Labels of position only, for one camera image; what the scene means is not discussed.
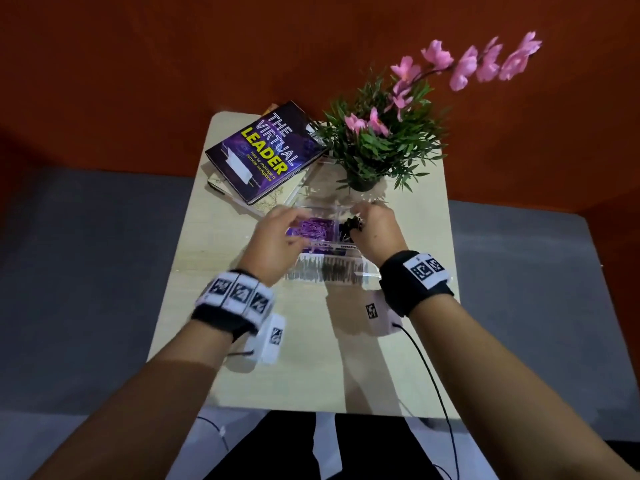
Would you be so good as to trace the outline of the person's right forearm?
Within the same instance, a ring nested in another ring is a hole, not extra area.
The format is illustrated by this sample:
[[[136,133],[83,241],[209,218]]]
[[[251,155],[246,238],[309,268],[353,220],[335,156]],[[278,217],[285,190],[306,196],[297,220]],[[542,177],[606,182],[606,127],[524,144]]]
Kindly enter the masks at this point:
[[[640,480],[640,472],[455,298],[427,298],[409,318],[501,480]]]

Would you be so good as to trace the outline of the person's left forearm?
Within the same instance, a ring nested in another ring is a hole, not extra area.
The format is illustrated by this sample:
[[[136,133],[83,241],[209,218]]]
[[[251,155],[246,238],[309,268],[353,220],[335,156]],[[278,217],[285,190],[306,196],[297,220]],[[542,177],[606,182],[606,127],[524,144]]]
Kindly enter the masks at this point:
[[[230,332],[189,321],[30,480],[164,480],[232,339]]]

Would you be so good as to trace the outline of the purple cover book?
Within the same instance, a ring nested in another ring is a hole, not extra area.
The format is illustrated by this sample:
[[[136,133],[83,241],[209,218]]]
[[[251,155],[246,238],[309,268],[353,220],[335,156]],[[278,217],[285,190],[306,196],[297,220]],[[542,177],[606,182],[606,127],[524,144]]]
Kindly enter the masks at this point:
[[[326,152],[311,119],[288,101],[204,152],[239,199],[255,204]]]

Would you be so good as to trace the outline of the person's left hand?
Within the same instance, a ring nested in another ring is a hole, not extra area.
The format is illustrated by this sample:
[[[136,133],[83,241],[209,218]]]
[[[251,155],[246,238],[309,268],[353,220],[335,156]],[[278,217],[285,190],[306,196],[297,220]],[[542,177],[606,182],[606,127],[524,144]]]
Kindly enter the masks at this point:
[[[273,238],[273,209],[256,225],[236,265],[236,270],[248,273],[268,287],[282,279],[308,247],[308,240]]]

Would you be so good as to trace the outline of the green plant with pink flowers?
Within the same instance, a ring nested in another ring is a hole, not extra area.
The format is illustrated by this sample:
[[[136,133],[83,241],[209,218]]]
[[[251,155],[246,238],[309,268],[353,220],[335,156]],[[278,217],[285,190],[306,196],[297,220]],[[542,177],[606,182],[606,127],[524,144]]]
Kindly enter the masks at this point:
[[[391,178],[395,189],[411,191],[412,181],[429,174],[423,170],[428,162],[446,156],[444,117],[429,99],[430,78],[448,76],[455,93],[472,79],[510,81],[526,70],[542,44],[536,32],[529,31],[503,59],[498,37],[455,57],[442,40],[433,39],[420,51],[423,62],[406,55],[390,67],[389,75],[371,74],[353,101],[333,101],[324,119],[312,123],[315,136],[346,175]]]

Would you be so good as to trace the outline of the clear plastic clip tray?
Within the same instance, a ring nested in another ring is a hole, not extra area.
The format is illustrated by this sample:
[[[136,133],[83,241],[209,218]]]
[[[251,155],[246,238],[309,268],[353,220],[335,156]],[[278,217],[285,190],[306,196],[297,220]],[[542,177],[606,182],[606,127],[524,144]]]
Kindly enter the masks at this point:
[[[311,217],[322,217],[335,221],[335,238],[333,241],[310,241],[308,239],[308,247],[303,250],[307,254],[334,255],[340,257],[360,257],[361,252],[354,243],[339,242],[339,224],[344,222],[353,214],[350,207],[341,207],[337,205],[324,206],[319,205],[300,205],[311,211]]]

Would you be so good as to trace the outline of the person's black trousers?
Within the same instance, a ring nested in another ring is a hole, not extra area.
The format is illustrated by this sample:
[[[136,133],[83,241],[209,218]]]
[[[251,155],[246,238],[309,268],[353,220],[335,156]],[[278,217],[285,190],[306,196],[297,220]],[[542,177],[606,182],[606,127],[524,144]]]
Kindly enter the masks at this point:
[[[453,480],[402,417],[269,411],[203,480]]]

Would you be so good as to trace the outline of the pile of black binder clips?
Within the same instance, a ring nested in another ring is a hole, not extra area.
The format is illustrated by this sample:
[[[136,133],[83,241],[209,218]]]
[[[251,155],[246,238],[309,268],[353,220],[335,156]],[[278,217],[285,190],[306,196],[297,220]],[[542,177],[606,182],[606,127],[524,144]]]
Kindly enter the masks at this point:
[[[351,238],[352,230],[362,230],[363,221],[359,216],[348,217],[344,222],[339,224],[339,242],[353,243]]]

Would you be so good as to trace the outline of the black wristband with white markers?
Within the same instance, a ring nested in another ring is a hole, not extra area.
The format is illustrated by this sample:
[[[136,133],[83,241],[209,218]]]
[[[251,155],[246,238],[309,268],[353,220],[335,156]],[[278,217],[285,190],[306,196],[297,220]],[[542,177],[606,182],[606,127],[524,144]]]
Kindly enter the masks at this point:
[[[274,291],[245,271],[220,273],[195,302],[191,320],[230,333],[233,341],[256,336],[275,304]]]
[[[448,270],[428,253],[399,251],[384,261],[380,275],[385,300],[400,317],[409,316],[416,306],[433,296],[454,296]]]

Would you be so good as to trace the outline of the pile of purple paper clips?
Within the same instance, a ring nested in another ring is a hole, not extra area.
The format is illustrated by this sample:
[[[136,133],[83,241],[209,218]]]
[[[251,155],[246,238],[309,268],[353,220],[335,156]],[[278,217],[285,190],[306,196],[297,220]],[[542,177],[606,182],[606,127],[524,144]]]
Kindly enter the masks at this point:
[[[302,236],[310,241],[333,241],[335,238],[335,221],[322,217],[311,217],[298,221],[286,231],[288,236]]]

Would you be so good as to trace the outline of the person's right hand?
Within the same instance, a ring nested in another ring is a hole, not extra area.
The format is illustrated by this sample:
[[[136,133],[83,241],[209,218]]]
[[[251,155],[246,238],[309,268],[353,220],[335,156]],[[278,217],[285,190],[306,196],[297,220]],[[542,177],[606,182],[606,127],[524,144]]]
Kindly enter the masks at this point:
[[[398,252],[409,249],[391,208],[388,208],[388,224],[384,233],[368,236],[363,232],[351,238],[361,254],[377,267],[381,267]]]

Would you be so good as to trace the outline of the clear acrylic desk organizer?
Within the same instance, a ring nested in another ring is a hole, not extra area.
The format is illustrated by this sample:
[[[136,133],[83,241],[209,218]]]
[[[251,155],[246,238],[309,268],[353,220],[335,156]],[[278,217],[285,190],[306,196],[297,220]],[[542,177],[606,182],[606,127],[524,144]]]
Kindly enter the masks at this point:
[[[337,205],[351,208],[360,201],[386,203],[386,190],[387,182],[383,180],[369,192],[353,191],[347,186],[344,168],[334,160],[322,157],[308,167],[307,178],[296,200],[285,206]],[[340,285],[368,285],[379,277],[378,268],[362,254],[360,257],[340,257],[304,252],[285,275],[285,278],[291,281]]]

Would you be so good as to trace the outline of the dark plant pot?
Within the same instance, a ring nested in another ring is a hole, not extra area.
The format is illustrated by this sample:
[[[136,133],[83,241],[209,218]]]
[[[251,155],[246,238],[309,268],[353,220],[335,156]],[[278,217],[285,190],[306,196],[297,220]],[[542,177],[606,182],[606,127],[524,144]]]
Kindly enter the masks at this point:
[[[364,178],[360,175],[347,173],[346,183],[350,189],[359,193],[366,193],[377,186],[384,177]]]

